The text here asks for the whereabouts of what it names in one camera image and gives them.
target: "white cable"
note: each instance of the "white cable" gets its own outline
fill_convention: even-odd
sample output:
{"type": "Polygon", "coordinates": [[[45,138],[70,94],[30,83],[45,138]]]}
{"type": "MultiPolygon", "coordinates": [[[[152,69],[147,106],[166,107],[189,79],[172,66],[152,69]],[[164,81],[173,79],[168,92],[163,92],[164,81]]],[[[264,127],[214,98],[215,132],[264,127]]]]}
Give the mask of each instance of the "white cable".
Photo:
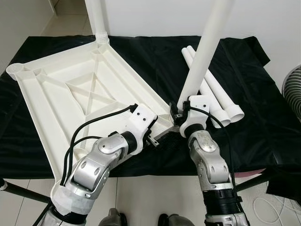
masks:
{"type": "Polygon", "coordinates": [[[299,221],[299,224],[301,225],[300,219],[299,219],[299,217],[298,217],[298,215],[297,215],[296,212],[295,212],[295,214],[296,214],[296,217],[297,217],[297,219],[298,219],[298,221],[299,221]]]}
{"type": "Polygon", "coordinates": [[[275,208],[269,201],[267,201],[267,200],[265,200],[265,199],[263,199],[263,198],[261,198],[261,197],[257,197],[257,198],[254,199],[254,201],[253,201],[253,210],[254,210],[254,213],[255,213],[256,217],[257,217],[261,222],[263,222],[263,223],[265,223],[265,224],[274,224],[276,221],[279,220],[281,226],[284,226],[284,224],[283,224],[283,222],[282,222],[282,220],[281,220],[281,217],[280,217],[280,214],[281,214],[281,212],[282,212],[282,209],[281,209],[280,213],[278,213],[277,210],[276,210],[276,208],[275,208]],[[261,200],[265,201],[267,204],[269,204],[269,205],[273,208],[273,210],[274,210],[275,213],[277,214],[277,219],[276,219],[276,220],[274,220],[274,221],[265,221],[265,220],[262,220],[262,219],[258,216],[258,214],[257,214],[257,212],[256,212],[256,210],[255,210],[255,209],[256,209],[256,208],[255,208],[255,203],[256,203],[256,200],[258,200],[258,199],[261,199],[261,200]]]}
{"type": "Polygon", "coordinates": [[[284,207],[288,208],[291,211],[294,211],[297,214],[301,214],[301,210],[296,210],[295,208],[289,207],[287,205],[285,205],[285,198],[283,199],[283,201],[281,201],[277,196],[273,195],[284,207]]]}
{"type": "Polygon", "coordinates": [[[274,196],[281,204],[283,204],[284,207],[288,208],[288,209],[291,210],[291,211],[296,212],[297,214],[301,214],[301,211],[300,211],[300,210],[296,210],[296,209],[294,209],[294,208],[292,208],[292,207],[289,207],[289,206],[285,205],[284,202],[282,202],[277,196],[275,196],[275,195],[273,195],[273,196],[274,196]]]}

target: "white plastic table top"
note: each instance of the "white plastic table top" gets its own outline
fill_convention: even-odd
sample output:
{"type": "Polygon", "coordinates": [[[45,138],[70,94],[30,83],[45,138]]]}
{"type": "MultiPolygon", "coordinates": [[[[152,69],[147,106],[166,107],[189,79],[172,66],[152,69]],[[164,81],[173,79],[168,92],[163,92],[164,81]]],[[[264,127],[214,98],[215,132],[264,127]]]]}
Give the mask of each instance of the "white plastic table top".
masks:
{"type": "MultiPolygon", "coordinates": [[[[25,64],[12,64],[7,72],[18,81],[56,181],[62,177],[64,155],[75,129],[90,119],[143,103],[158,115],[152,127],[154,138],[173,126],[168,104],[110,45],[98,47],[92,42],[25,64]]],[[[86,126],[76,140],[119,131],[130,114],[86,126]]],[[[94,142],[78,144],[73,162],[85,156],[94,142]]]]}

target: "fan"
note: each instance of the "fan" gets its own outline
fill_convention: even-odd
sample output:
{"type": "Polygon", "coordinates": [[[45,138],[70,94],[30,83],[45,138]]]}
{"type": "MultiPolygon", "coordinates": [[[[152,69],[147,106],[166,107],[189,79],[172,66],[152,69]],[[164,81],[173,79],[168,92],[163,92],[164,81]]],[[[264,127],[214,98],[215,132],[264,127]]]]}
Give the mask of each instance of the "fan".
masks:
{"type": "Polygon", "coordinates": [[[294,68],[285,78],[282,94],[293,112],[301,120],[301,65],[294,68]]]}

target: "black cable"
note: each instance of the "black cable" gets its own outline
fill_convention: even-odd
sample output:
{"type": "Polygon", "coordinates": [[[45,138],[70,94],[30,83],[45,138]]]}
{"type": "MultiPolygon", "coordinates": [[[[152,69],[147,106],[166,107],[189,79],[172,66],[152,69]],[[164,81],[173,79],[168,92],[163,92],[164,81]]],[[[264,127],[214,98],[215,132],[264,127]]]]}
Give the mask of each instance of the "black cable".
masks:
{"type": "MultiPolygon", "coordinates": [[[[87,140],[87,139],[100,139],[100,138],[101,138],[101,137],[96,137],[96,136],[83,137],[82,139],[79,139],[78,141],[76,141],[76,142],[74,143],[74,146],[77,145],[78,143],[84,141],[84,140],[87,140]]],[[[65,158],[64,158],[64,170],[63,170],[63,176],[62,176],[62,180],[61,180],[60,185],[64,185],[65,180],[66,180],[67,160],[68,160],[69,152],[70,152],[70,147],[69,147],[69,149],[66,151],[66,154],[65,154],[65,158]]]]}
{"type": "Polygon", "coordinates": [[[75,138],[77,136],[77,134],[79,133],[79,131],[84,128],[85,126],[93,123],[93,122],[96,122],[96,121],[99,121],[99,120],[102,120],[102,119],[106,119],[106,118],[109,118],[109,117],[112,117],[114,115],[117,115],[117,114],[120,114],[120,113],[123,113],[123,112],[126,112],[127,110],[131,110],[131,111],[134,111],[136,108],[137,108],[138,105],[130,105],[129,107],[126,107],[125,109],[122,109],[120,111],[117,111],[117,112],[113,112],[113,113],[110,113],[110,114],[107,114],[107,115],[104,115],[104,116],[100,116],[98,118],[95,118],[95,119],[92,119],[92,120],[89,120],[85,123],[83,123],[82,125],[80,125],[74,132],[73,136],[72,136],[72,139],[71,139],[71,142],[70,142],[70,151],[69,151],[69,166],[68,166],[68,174],[67,174],[67,180],[68,178],[70,177],[71,175],[71,172],[72,172],[72,161],[73,161],[73,148],[74,148],[74,142],[75,142],[75,138]]]}
{"type": "Polygon", "coordinates": [[[216,123],[223,129],[224,133],[227,136],[227,140],[228,140],[228,144],[229,144],[229,157],[230,157],[230,168],[231,168],[231,181],[233,184],[233,190],[234,190],[234,194],[235,196],[237,196],[237,192],[236,192],[236,184],[235,184],[235,174],[234,174],[234,166],[233,166],[233,159],[232,159],[232,145],[231,145],[231,138],[229,133],[227,132],[226,128],[224,127],[224,125],[217,119],[215,118],[213,115],[211,115],[210,113],[202,110],[202,109],[198,109],[195,107],[189,107],[189,109],[197,111],[197,112],[201,112],[205,115],[207,115],[208,117],[212,118],[214,121],[216,121],[216,123]]]}

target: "white tape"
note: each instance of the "white tape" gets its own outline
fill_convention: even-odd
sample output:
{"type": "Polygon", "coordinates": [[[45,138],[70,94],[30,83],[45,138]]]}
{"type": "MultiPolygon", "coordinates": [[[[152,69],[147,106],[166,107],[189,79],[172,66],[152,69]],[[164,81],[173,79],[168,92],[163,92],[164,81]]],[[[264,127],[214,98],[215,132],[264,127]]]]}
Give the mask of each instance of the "white tape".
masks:
{"type": "Polygon", "coordinates": [[[91,211],[94,201],[78,196],[64,186],[59,186],[52,197],[52,203],[62,215],[70,212],[86,215],[91,211]]]}

